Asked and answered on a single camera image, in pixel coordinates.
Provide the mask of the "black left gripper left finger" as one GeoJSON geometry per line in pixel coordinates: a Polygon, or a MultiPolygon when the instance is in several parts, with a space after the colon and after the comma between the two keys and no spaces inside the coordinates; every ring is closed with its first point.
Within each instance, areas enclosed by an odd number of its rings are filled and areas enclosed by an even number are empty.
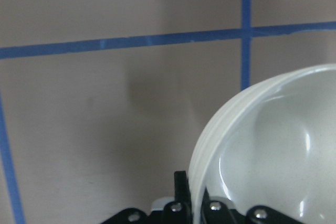
{"type": "Polygon", "coordinates": [[[174,172],[173,212],[178,214],[182,223],[192,223],[192,203],[186,171],[174,172]]]}

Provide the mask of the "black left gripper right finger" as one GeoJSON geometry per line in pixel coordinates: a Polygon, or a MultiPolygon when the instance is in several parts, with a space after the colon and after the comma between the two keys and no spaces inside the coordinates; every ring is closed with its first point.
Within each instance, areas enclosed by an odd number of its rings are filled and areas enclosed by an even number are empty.
{"type": "Polygon", "coordinates": [[[201,224],[207,224],[208,203],[209,203],[209,193],[207,188],[205,188],[201,205],[201,224]]]}

